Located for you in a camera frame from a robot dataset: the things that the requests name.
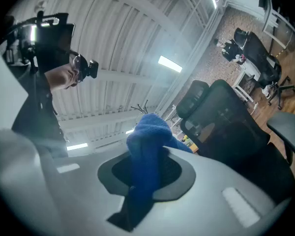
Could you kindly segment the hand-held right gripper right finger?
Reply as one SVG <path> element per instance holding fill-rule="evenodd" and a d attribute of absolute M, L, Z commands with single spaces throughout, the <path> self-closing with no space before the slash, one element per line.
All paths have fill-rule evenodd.
<path fill-rule="evenodd" d="M 264 236 L 290 203 L 276 204 L 228 166 L 170 148 L 190 163 L 193 186 L 176 201 L 156 203 L 137 227 L 137 236 Z"/>

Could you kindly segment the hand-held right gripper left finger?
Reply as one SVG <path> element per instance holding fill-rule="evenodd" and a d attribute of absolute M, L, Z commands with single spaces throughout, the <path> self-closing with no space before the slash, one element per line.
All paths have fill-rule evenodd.
<path fill-rule="evenodd" d="M 133 236 L 125 196 L 128 187 L 113 174 L 127 151 L 52 158 L 43 153 L 43 174 L 55 214 L 46 227 L 50 236 Z"/>

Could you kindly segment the black office chair seat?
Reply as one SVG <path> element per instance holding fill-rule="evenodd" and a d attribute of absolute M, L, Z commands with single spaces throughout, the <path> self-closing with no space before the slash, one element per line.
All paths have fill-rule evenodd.
<path fill-rule="evenodd" d="M 274 147 L 250 153 L 210 153 L 217 161 L 216 171 L 226 180 L 225 186 L 241 192 L 253 204 L 279 204 L 295 192 L 295 178 L 280 151 Z"/>

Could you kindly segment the blue cloth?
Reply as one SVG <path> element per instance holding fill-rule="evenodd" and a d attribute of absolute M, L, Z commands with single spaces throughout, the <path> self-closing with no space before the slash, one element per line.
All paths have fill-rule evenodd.
<path fill-rule="evenodd" d="M 113 175 L 129 187 L 121 211 L 108 221 L 132 231 L 154 205 L 153 193 L 177 180 L 181 168 L 168 157 L 167 147 L 191 153 L 177 140 L 168 124 L 156 114 L 145 114 L 126 141 L 129 156 L 112 168 Z"/>

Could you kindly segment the black mesh office chair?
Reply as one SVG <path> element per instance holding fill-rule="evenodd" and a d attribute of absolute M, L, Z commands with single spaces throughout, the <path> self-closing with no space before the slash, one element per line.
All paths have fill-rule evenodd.
<path fill-rule="evenodd" d="M 180 127 L 196 144 L 200 156 L 242 173 L 248 167 L 276 174 L 292 173 L 280 151 L 270 144 L 233 88 L 224 80 L 212 85 L 194 80 L 176 107 Z"/>

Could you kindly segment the black table leg with wheel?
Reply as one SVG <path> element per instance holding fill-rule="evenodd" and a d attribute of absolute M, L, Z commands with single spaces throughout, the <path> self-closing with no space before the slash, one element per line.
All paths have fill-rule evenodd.
<path fill-rule="evenodd" d="M 140 111 L 141 114 L 146 115 L 146 114 L 148 114 L 147 102 L 148 102 L 148 100 L 145 101 L 144 106 L 141 106 L 140 104 L 137 104 L 136 107 L 131 106 L 130 108 L 134 109 L 134 110 L 138 110 L 138 111 Z"/>

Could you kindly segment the person's eyeglasses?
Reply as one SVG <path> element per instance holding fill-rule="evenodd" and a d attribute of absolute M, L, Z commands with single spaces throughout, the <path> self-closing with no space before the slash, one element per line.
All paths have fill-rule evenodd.
<path fill-rule="evenodd" d="M 73 59 L 73 67 L 74 67 L 74 71 L 77 74 L 77 83 L 82 81 L 82 69 L 81 69 L 81 56 L 77 55 L 74 59 Z"/>

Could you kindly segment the white table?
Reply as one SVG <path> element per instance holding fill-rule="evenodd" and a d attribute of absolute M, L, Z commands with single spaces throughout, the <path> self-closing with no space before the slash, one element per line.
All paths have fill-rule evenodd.
<path fill-rule="evenodd" d="M 254 75 L 254 79 L 258 80 L 261 73 L 256 68 L 256 66 L 248 59 L 242 65 L 240 65 L 240 68 L 241 68 L 241 72 L 238 75 L 237 79 L 235 80 L 232 88 L 236 92 L 236 94 L 239 97 L 241 97 L 245 102 L 250 101 L 254 103 L 254 100 L 252 99 L 252 97 L 239 84 L 245 75 L 247 75 L 248 77 L 251 77 L 252 75 Z"/>

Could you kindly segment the black swivel office chair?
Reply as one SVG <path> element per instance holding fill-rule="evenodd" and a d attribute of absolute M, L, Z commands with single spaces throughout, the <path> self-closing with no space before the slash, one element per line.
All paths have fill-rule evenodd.
<path fill-rule="evenodd" d="M 272 99 L 277 96 L 278 109 L 281 110 L 282 91 L 292 89 L 295 92 L 295 86 L 286 84 L 291 81 L 289 76 L 279 82 L 282 76 L 282 67 L 278 59 L 266 50 L 261 40 L 252 31 L 247 32 L 237 28 L 234 32 L 234 41 L 242 48 L 246 61 L 251 62 L 260 73 L 257 77 L 251 75 L 250 80 L 257 88 L 266 86 L 273 88 L 273 94 L 269 98 L 268 104 L 271 105 Z"/>

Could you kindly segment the black equipment on stand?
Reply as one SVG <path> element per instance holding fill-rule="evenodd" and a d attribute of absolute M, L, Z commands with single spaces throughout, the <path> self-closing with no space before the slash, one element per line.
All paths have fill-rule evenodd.
<path fill-rule="evenodd" d="M 42 72 L 69 63 L 71 40 L 75 25 L 67 22 L 68 13 L 44 15 L 11 25 L 2 41 L 6 41 L 3 58 L 7 64 L 15 63 L 19 54 L 22 63 L 33 63 Z"/>

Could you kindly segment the white desk frame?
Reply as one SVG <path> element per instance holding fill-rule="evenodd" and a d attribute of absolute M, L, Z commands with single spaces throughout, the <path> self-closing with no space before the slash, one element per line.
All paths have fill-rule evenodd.
<path fill-rule="evenodd" d="M 275 28 L 278 28 L 278 21 L 283 22 L 289 29 L 290 29 L 290 40 L 293 35 L 295 35 L 295 28 L 292 26 L 292 24 L 286 20 L 281 14 L 279 14 L 277 11 L 275 11 L 272 7 L 272 0 L 267 0 L 267 7 L 264 15 L 264 26 L 262 31 L 270 36 L 272 40 L 275 40 L 284 50 L 288 47 L 290 40 L 288 41 L 287 44 L 284 44 L 281 42 L 274 34 L 272 31 L 268 31 L 267 28 L 268 26 L 272 27 L 274 30 Z"/>

